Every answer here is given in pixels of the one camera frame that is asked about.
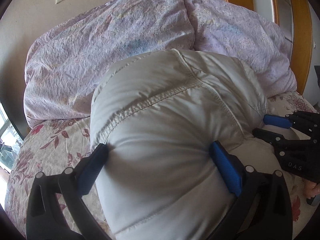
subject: white jacket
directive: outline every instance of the white jacket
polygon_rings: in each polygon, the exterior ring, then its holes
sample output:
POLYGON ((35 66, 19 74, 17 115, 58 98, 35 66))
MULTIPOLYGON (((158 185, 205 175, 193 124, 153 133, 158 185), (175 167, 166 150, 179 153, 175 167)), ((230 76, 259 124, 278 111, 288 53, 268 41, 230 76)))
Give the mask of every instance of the white jacket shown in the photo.
POLYGON ((280 169, 273 147, 251 134, 267 112, 254 72, 236 58, 172 49, 113 64, 93 95, 91 148, 110 150, 96 185, 116 238, 205 239, 235 200, 209 146, 219 140, 260 172, 280 169))

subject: blue gripper pad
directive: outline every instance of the blue gripper pad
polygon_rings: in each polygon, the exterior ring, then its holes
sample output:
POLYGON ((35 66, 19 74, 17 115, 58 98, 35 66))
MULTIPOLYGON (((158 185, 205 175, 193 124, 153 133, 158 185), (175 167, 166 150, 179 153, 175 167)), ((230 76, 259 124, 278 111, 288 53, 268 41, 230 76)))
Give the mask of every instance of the blue gripper pad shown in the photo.
POLYGON ((292 127, 292 123, 290 122, 289 119, 278 116, 278 115, 266 114, 263 118, 263 122, 265 124, 271 124, 271 125, 286 128, 286 129, 292 127))
POLYGON ((79 196, 88 195, 94 182, 97 179, 101 169, 106 163, 109 155, 108 146, 100 143, 87 160, 83 158, 81 161, 85 161, 85 165, 82 167, 81 172, 77 178, 77 193, 79 196))
POLYGON ((242 192, 242 172, 244 171, 244 166, 240 160, 236 156, 230 155, 219 141, 210 145, 209 155, 217 166, 229 191, 239 197, 242 192))

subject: human hand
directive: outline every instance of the human hand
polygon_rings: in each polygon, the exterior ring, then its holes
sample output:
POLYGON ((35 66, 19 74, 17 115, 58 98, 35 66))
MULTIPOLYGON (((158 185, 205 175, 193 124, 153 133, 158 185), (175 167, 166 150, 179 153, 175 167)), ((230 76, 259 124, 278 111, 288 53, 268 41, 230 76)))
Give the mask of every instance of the human hand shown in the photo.
POLYGON ((304 179, 303 182, 304 182, 303 194, 306 198, 310 199, 320 194, 320 183, 316 184, 315 182, 312 182, 307 179, 304 179))

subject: metal screw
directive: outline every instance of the metal screw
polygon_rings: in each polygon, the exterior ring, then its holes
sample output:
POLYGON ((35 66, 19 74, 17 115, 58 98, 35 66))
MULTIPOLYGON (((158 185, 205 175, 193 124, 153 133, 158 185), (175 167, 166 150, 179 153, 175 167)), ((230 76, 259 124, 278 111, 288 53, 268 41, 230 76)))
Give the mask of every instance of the metal screw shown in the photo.
POLYGON ((276 175, 278 176, 278 177, 281 177, 282 176, 282 172, 281 171, 276 171, 276 175))
POLYGON ((71 174, 73 172, 73 168, 71 168, 71 167, 68 167, 68 168, 66 168, 65 170, 64 170, 64 173, 65 174, 71 174))
POLYGON ((37 179, 41 178, 42 176, 43 176, 43 172, 38 172, 38 173, 36 174, 36 178, 37 178, 37 179))
POLYGON ((247 171, 247 172, 253 172, 254 171, 254 168, 252 167, 252 166, 250 166, 250 165, 248 165, 248 166, 246 166, 245 167, 245 170, 247 171))

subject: mattress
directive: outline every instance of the mattress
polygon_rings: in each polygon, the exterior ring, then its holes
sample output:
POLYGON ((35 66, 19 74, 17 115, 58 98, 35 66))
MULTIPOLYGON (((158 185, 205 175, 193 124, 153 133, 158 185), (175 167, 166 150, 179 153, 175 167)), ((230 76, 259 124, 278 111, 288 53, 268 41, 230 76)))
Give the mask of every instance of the mattress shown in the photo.
MULTIPOLYGON (((269 98, 269 103, 278 114, 284 116, 295 110, 315 112, 314 108, 297 92, 287 92, 269 98)), ((34 127, 21 147, 7 186, 5 211, 17 229, 25 235, 28 196, 37 172, 46 175, 60 174, 67 167, 90 154, 90 117, 68 120, 47 120, 34 127)), ((303 197, 303 181, 294 178, 290 193, 293 219, 293 238, 304 228, 317 207, 309 206, 303 197)), ((63 197, 57 194, 62 213, 70 228, 79 232, 63 197)), ((99 225, 113 239, 104 217, 95 185, 83 201, 99 225)))

